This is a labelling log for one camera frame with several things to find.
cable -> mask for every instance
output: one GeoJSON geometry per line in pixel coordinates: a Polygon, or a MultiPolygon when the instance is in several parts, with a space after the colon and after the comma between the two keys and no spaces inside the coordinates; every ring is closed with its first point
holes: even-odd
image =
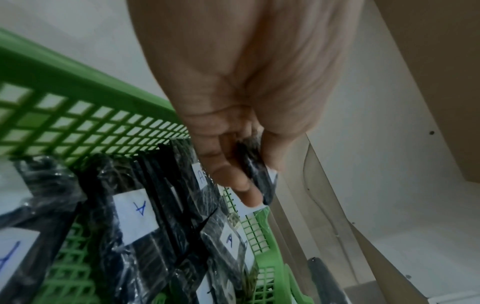
{"type": "Polygon", "coordinates": [[[310,189],[307,187],[307,178],[305,177],[305,165],[307,163],[307,156],[305,156],[305,160],[303,161],[303,168],[302,168],[302,181],[303,181],[303,186],[305,188],[305,191],[307,193],[307,195],[310,197],[310,199],[319,207],[320,211],[325,215],[326,219],[328,220],[331,228],[333,229],[333,233],[335,234],[335,237],[337,238],[338,240],[338,243],[340,244],[340,247],[341,247],[341,250],[348,262],[348,266],[350,267],[350,270],[353,274],[353,277],[355,278],[355,281],[357,284],[360,285],[360,281],[359,281],[359,278],[357,277],[357,274],[355,273],[355,270],[354,270],[354,267],[352,265],[352,262],[350,261],[349,259],[349,256],[347,255],[347,251],[345,250],[345,247],[344,247],[344,244],[342,243],[342,241],[340,240],[340,234],[339,234],[339,231],[337,230],[337,228],[335,227],[334,225],[334,222],[332,221],[332,219],[329,217],[329,215],[325,212],[324,208],[320,205],[319,202],[317,202],[314,197],[312,196],[312,194],[310,193],[310,189]]]}

hand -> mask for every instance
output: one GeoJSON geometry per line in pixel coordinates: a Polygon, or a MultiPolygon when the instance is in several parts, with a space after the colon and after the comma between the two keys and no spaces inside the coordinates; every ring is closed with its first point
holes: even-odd
{"type": "Polygon", "coordinates": [[[153,75],[212,179],[247,206],[262,194],[233,157],[264,127],[261,155],[281,170],[320,118],[345,61],[362,0],[128,0],[153,75]]]}

plastic wrapped package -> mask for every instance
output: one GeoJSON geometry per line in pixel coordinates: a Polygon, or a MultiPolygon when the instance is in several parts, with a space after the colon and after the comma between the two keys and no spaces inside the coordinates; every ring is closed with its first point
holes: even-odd
{"type": "Polygon", "coordinates": [[[207,264],[216,304],[235,304],[237,302],[235,288],[225,270],[219,267],[212,258],[208,259],[207,264]]]}
{"type": "Polygon", "coordinates": [[[173,303],[213,304],[212,284],[207,275],[207,255],[196,247],[175,269],[170,280],[173,303]]]}
{"type": "Polygon", "coordinates": [[[269,169],[260,156],[260,137],[248,137],[237,143],[236,158],[242,170],[263,194],[263,204],[270,205],[275,196],[278,174],[269,169]]]}
{"type": "Polygon", "coordinates": [[[218,208],[228,214],[228,208],[216,185],[202,169],[192,142],[188,139],[172,139],[170,146],[159,145],[161,163],[172,167],[171,159],[176,163],[181,192],[185,194],[192,224],[200,227],[218,208]]]}
{"type": "Polygon", "coordinates": [[[235,290],[242,290],[247,248],[220,209],[208,219],[200,237],[218,266],[225,270],[235,290]]]}
{"type": "Polygon", "coordinates": [[[188,251],[193,236],[192,222],[184,216],[183,205],[173,186],[165,178],[162,168],[153,153],[142,153],[136,157],[148,186],[147,192],[166,223],[167,233],[177,258],[188,251]]]}
{"type": "Polygon", "coordinates": [[[96,154],[82,166],[89,225],[112,302],[150,303],[168,284],[175,253],[130,160],[96,154]]]}
{"type": "Polygon", "coordinates": [[[0,230],[2,303],[30,303],[50,269],[76,215],[76,204],[0,230]]]}
{"type": "Polygon", "coordinates": [[[77,177],[55,156],[0,159],[0,228],[86,199],[77,177]]]}
{"type": "Polygon", "coordinates": [[[231,213],[228,216],[228,220],[231,225],[234,227],[235,231],[238,232],[241,241],[245,244],[245,263],[243,267],[242,274],[242,290],[239,290],[236,294],[238,298],[249,298],[253,295],[255,287],[257,285],[257,278],[259,276],[259,265],[255,259],[254,251],[250,246],[247,234],[242,226],[240,217],[236,213],[231,213]]]}

